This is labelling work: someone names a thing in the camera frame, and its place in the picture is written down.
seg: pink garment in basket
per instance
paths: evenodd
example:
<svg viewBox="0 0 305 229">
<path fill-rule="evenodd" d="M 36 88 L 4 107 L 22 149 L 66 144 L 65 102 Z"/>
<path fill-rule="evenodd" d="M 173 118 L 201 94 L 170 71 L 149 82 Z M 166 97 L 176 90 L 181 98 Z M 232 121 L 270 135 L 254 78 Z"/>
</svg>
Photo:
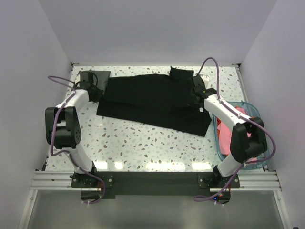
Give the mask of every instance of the pink garment in basket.
<svg viewBox="0 0 305 229">
<path fill-rule="evenodd" d="M 236 109 L 238 111 L 242 112 L 243 114 L 246 114 L 246 112 L 243 108 L 237 107 Z M 221 152 L 221 154 L 227 156 L 231 153 L 230 143 L 231 143 L 232 132 L 229 130 L 229 128 L 223 122 L 221 122 L 218 125 L 217 129 L 219 130 L 220 152 Z"/>
</svg>

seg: table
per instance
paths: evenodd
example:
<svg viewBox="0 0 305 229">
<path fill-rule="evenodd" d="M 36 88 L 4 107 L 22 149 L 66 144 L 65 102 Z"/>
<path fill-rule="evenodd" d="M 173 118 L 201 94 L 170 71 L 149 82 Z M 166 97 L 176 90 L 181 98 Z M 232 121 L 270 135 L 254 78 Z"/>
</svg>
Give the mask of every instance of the table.
<svg viewBox="0 0 305 229">
<path fill-rule="evenodd" d="M 175 66 L 198 72 L 199 66 Z M 76 66 L 79 71 L 111 71 L 111 77 L 139 74 L 168 74 L 170 66 Z M 216 68 L 204 67 L 216 88 Z M 227 101 L 244 100 L 235 67 L 220 67 L 220 92 Z M 96 115 L 97 103 L 89 102 L 79 111 L 81 144 L 99 171 L 211 171 L 220 163 L 216 151 L 213 123 L 205 137 L 162 127 Z M 65 155 L 49 157 L 47 171 L 73 171 Z"/>
</svg>

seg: purple cable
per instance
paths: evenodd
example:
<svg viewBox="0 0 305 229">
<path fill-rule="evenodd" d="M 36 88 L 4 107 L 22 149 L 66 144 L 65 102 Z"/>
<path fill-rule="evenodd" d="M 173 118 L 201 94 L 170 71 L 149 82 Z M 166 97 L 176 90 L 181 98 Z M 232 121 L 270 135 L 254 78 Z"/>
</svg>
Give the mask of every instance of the purple cable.
<svg viewBox="0 0 305 229">
<path fill-rule="evenodd" d="M 71 162 L 72 162 L 76 167 L 78 167 L 83 173 L 85 173 L 85 174 L 87 174 L 88 176 L 91 176 L 91 177 L 97 179 L 98 181 L 100 181 L 100 182 L 103 184 L 103 193 L 102 193 L 102 196 L 101 196 L 99 199 L 97 199 L 97 200 L 94 200 L 94 201 L 89 202 L 89 204 L 95 204 L 95 203 L 99 202 L 99 201 L 105 196 L 106 185 L 105 185 L 104 181 L 103 181 L 102 179 L 100 179 L 99 177 L 97 177 L 97 176 L 95 176 L 95 175 L 92 175 L 92 174 L 90 174 L 89 172 L 87 172 L 86 170 L 84 170 L 83 168 L 81 168 L 81 167 L 74 161 L 74 159 L 73 159 L 73 157 L 71 156 L 69 150 L 65 150 L 65 149 L 64 149 L 64 150 L 61 150 L 61 151 L 59 151 L 59 152 L 57 152 L 57 153 L 55 153 L 55 154 L 53 153 L 53 150 L 54 150 L 54 141 L 55 141 L 55 132 L 56 132 L 56 128 L 57 128 L 57 121 L 58 121 L 59 114 L 60 114 L 60 112 L 63 110 L 63 108 L 65 107 L 66 103 L 67 103 L 69 100 L 71 100 L 71 99 L 75 96 L 76 91 L 75 91 L 74 88 L 72 88 L 72 87 L 70 87 L 70 86 L 68 86 L 68 85 L 66 85 L 66 84 L 64 84 L 64 83 L 61 83 L 61 82 L 58 82 L 58 81 L 52 79 L 52 78 L 58 78 L 58 79 L 66 80 L 66 79 L 64 79 L 64 78 L 61 78 L 61 77 L 58 77 L 58 76 L 48 76 L 48 78 L 49 78 L 50 80 L 56 82 L 56 83 L 59 83 L 59 84 L 61 84 L 61 85 L 64 85 L 64 86 L 67 86 L 67 87 L 71 88 L 71 89 L 75 92 L 75 93 L 71 94 L 71 95 L 65 100 L 64 103 L 62 103 L 62 106 L 58 109 L 58 111 L 57 111 L 56 114 L 55 114 L 54 124 L 53 124 L 53 129 L 52 129 L 52 135 L 51 135 L 50 155 L 51 155 L 51 156 L 57 156 L 57 155 L 59 155 L 59 154 L 61 154 L 61 153 L 68 153 Z"/>
<path fill-rule="evenodd" d="M 68 81 L 68 82 L 74 84 L 74 82 L 73 82 L 72 80 L 67 80 L 67 79 L 65 79 L 65 78 L 62 78 L 62 77 L 59 77 L 59 76 L 53 76 L 53 75 L 49 75 L 49 76 L 48 76 L 48 79 L 49 79 L 49 80 L 52 80 L 53 82 L 59 83 L 60 85 L 66 86 L 66 87 L 70 88 L 71 90 L 75 91 L 75 89 L 74 89 L 73 87 L 69 86 L 68 84 L 65 84 L 65 83 L 62 83 L 62 82 L 60 82 L 60 81 L 57 81 L 57 80 L 55 80 L 55 79 L 65 80 L 65 81 Z"/>
<path fill-rule="evenodd" d="M 199 74 L 199 73 L 201 72 L 201 70 L 202 70 L 204 64 L 205 64 L 206 61 L 209 60 L 209 59 L 211 59 L 211 60 L 213 60 L 213 61 L 215 62 L 216 69 L 217 69 L 217 86 L 216 86 L 217 88 L 216 88 L 216 89 L 217 89 L 217 97 L 218 97 L 218 99 L 220 100 L 221 104 L 222 104 L 225 108 L 227 108 L 232 114 L 238 116 L 238 113 L 235 112 L 233 109 L 231 109 L 229 106 L 227 106 L 227 105 L 221 100 L 221 98 L 220 98 L 220 94 L 219 94 L 219 66 L 218 66 L 218 63 L 217 63 L 216 59 L 213 58 L 213 57 L 208 57 L 208 58 L 206 58 L 205 61 L 204 61 L 203 64 L 202 64 L 202 66 L 201 66 L 199 72 L 198 72 L 197 74 Z M 268 135 L 268 137 L 270 138 L 270 140 L 271 140 L 271 142 L 272 142 L 272 144 L 273 144 L 273 150 L 272 150 L 272 153 L 271 153 L 270 156 L 268 156 L 268 157 L 266 157 L 266 158 L 264 158 L 264 159 L 261 159 L 261 160 L 257 160 L 257 161 L 248 161 L 248 162 L 246 162 L 246 164 L 253 164 L 253 163 L 263 162 L 263 161 L 266 161 L 266 160 L 271 159 L 271 158 L 274 156 L 275 151 L 276 151 L 275 140 L 274 140 L 274 138 L 271 136 L 271 134 L 270 134 L 265 128 L 263 128 L 261 125 L 259 125 L 259 124 L 255 123 L 255 122 L 253 122 L 252 120 L 249 120 L 249 119 L 244 118 L 244 117 L 242 117 L 242 116 L 240 116 L 240 118 L 243 119 L 243 120 L 245 120 L 245 121 L 247 121 L 247 122 L 249 122 L 249 123 L 251 123 L 252 125 L 257 126 L 257 127 L 260 128 L 262 131 L 264 131 L 264 132 Z M 239 168 L 232 174 L 231 178 L 227 181 L 227 183 L 225 184 L 225 186 L 224 186 L 219 192 L 217 192 L 216 194 L 214 194 L 214 195 L 212 195 L 212 196 L 210 196 L 210 197 L 197 195 L 197 196 L 193 197 L 193 200 L 196 201 L 196 202 L 203 202 L 203 201 L 207 201 L 207 200 L 212 200 L 214 197 L 218 196 L 220 193 L 222 193 L 222 192 L 229 186 L 229 184 L 233 181 L 234 177 L 236 176 L 236 174 L 239 172 L 239 170 L 240 170 L 243 166 L 244 166 L 243 164 L 239 166 Z"/>
</svg>

